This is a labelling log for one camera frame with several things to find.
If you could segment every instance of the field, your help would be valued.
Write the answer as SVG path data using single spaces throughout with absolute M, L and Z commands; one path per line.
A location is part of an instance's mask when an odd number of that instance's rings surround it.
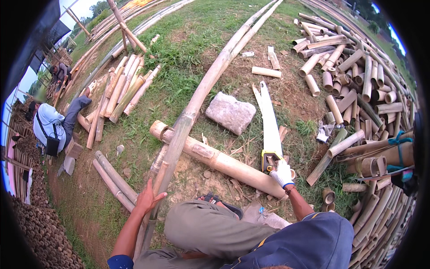
M 164 6 L 175 1 L 166 1 L 155 9 L 137 16 L 127 23 L 133 29 L 148 16 Z M 199 85 L 206 71 L 230 37 L 240 26 L 268 0 L 218 0 L 208 3 L 197 0 L 186 5 L 179 11 L 166 16 L 153 27 L 149 28 L 138 38 L 149 44 L 151 38 L 160 35 L 158 41 L 149 48 L 151 54 L 157 54 L 157 59 L 145 56 L 145 74 L 156 65 L 162 69 L 147 90 L 144 97 L 129 115 L 123 115 L 119 123 L 113 124 L 106 120 L 103 141 L 96 142 L 93 149 L 84 148 L 76 162 L 72 177 L 63 173 L 56 177 L 63 156 L 48 169 L 51 199 L 58 209 L 68 237 L 74 247 L 84 257 L 87 268 L 107 268 L 106 260 L 110 257 L 115 239 L 120 232 L 129 213 L 110 193 L 101 177 L 92 166 L 94 153 L 101 150 L 107 159 L 122 174 L 124 168 L 131 168 L 132 176 L 126 179 L 129 185 L 140 192 L 149 177 L 149 168 L 157 154 L 161 142 L 151 136 L 149 127 L 155 120 L 160 120 L 172 126 L 189 102 L 194 90 Z M 242 102 L 249 102 L 258 107 L 252 92 L 252 83 L 258 85 L 264 80 L 269 86 L 271 99 L 281 105 L 274 105 L 278 126 L 288 128 L 283 141 L 283 153 L 290 156 L 290 164 L 297 173 L 296 186 L 309 204 L 318 211 L 322 204 L 321 191 L 330 187 L 336 193 L 336 212 L 349 218 L 351 205 L 356 202 L 357 194 L 342 192 L 342 183 L 351 182 L 355 175 L 346 174 L 345 167 L 332 165 L 324 172 L 317 183 L 310 187 L 306 177 L 318 164 L 328 146 L 317 142 L 318 120 L 328 112 L 322 91 L 319 97 L 312 97 L 305 81 L 298 75 L 298 69 L 304 64 L 296 55 L 281 55 L 279 51 L 290 51 L 291 41 L 301 38 L 300 31 L 293 25 L 293 19 L 298 12 L 312 14 L 305 6 L 294 0 L 284 0 L 274 14 L 264 23 L 257 34 L 245 46 L 242 52 L 253 51 L 254 57 L 241 57 L 233 60 L 218 82 L 212 88 L 204 101 L 200 117 L 195 123 L 190 136 L 201 141 L 202 134 L 208 138 L 209 145 L 230 154 L 230 151 L 243 145 L 243 152 L 232 156 L 256 169 L 261 167 L 261 150 L 263 148 L 263 128 L 261 113 L 257 113 L 252 122 L 241 136 L 236 136 L 205 117 L 204 111 L 209 106 L 216 93 L 222 91 L 234 96 Z M 77 78 L 76 88 L 86 79 L 99 61 L 120 40 L 121 33 L 111 36 L 97 50 L 92 64 Z M 91 44 L 84 45 L 85 35 L 81 33 L 75 39 L 77 49 L 73 51 L 76 62 Z M 267 46 L 274 46 L 281 64 L 282 78 L 271 78 L 251 74 L 252 66 L 271 68 L 267 60 Z M 97 90 L 92 96 L 93 103 L 82 111 L 86 116 L 92 112 L 102 95 L 107 70 L 116 66 L 121 60 L 119 56 L 108 65 L 98 78 Z M 312 75 L 321 85 L 319 71 L 313 70 Z M 63 108 L 74 95 L 74 90 L 63 97 L 59 107 Z M 75 132 L 80 132 L 80 144 L 85 145 L 87 132 L 78 124 Z M 116 155 L 116 147 L 125 146 L 122 155 Z M 266 194 L 258 195 L 255 189 L 242 186 L 245 197 L 237 201 L 229 191 L 231 184 L 228 176 L 211 171 L 209 178 L 203 177 L 208 170 L 204 164 L 183 154 L 178 162 L 174 177 L 169 185 L 168 197 L 163 202 L 151 248 L 171 245 L 163 234 L 164 217 L 169 208 L 180 201 L 193 199 L 195 194 L 194 182 L 200 187 L 200 195 L 212 191 L 232 204 L 245 206 L 249 200 L 257 199 L 264 207 L 276 209 L 274 212 L 290 222 L 295 221 L 290 201 L 268 200 Z

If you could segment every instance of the black shoulder bag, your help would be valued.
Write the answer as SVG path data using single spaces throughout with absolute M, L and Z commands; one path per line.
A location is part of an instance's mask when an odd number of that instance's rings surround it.
M 60 144 L 60 139 L 58 139 L 57 128 L 55 127 L 55 124 L 52 124 L 52 126 L 54 127 L 54 135 L 55 135 L 55 138 L 53 138 L 46 135 L 45 129 L 43 128 L 43 125 L 39 119 L 39 112 L 36 112 L 36 118 L 37 118 L 37 121 L 39 122 L 39 125 L 40 125 L 40 128 L 42 129 L 43 134 L 46 137 L 45 153 L 47 155 L 57 157 L 57 151 L 58 151 L 58 146 Z

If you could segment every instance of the sandal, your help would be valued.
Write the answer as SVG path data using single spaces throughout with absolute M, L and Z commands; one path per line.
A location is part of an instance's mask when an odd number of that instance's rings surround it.
M 226 208 L 230 209 L 230 211 L 232 211 L 233 213 L 235 213 L 239 217 L 240 220 L 242 219 L 242 217 L 243 217 L 243 211 L 242 211 L 242 209 L 240 209 L 238 207 L 235 207 L 235 206 L 233 206 L 233 205 L 231 205 L 229 203 L 223 202 L 219 198 L 219 196 L 218 195 L 214 195 L 213 192 L 209 192 L 207 195 L 202 195 L 202 196 L 205 198 L 204 200 L 206 202 L 209 202 L 211 200 L 211 198 L 212 198 L 211 204 L 216 204 L 218 202 L 221 202 L 223 205 L 225 205 Z

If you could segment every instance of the gray pants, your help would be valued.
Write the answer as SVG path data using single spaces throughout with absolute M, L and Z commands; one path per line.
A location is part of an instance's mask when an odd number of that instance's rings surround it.
M 212 258 L 184 260 L 172 248 L 142 251 L 134 268 L 220 268 L 248 254 L 279 229 L 239 221 L 230 210 L 206 201 L 192 200 L 173 206 L 164 233 L 175 246 L 199 251 Z
M 82 95 L 81 97 L 76 98 L 70 103 L 69 108 L 67 109 L 66 117 L 63 121 L 63 128 L 66 132 L 66 143 L 64 144 L 64 148 L 67 147 L 70 140 L 72 139 L 73 129 L 75 128 L 76 119 L 78 117 L 79 111 L 81 111 L 84 107 L 91 104 L 91 99 Z

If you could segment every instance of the foot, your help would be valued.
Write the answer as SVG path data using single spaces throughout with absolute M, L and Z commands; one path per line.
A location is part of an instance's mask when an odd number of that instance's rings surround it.
M 87 88 L 83 94 L 89 98 L 89 94 L 90 94 L 89 88 Z
M 203 196 L 201 196 L 200 198 L 197 198 L 197 200 L 202 200 L 202 201 L 204 201 L 205 200 L 205 198 L 203 197 Z M 230 211 L 230 209 L 228 209 L 221 201 L 218 201 L 218 202 L 216 202 L 215 203 L 215 205 L 218 205 L 218 206 L 220 206 L 220 207 L 223 207 L 223 208 L 225 208 L 225 209 L 227 209 L 227 210 L 229 210 Z M 236 214 L 236 213 L 234 213 L 234 215 L 236 216 L 236 218 L 237 219 L 239 219 L 239 216 Z

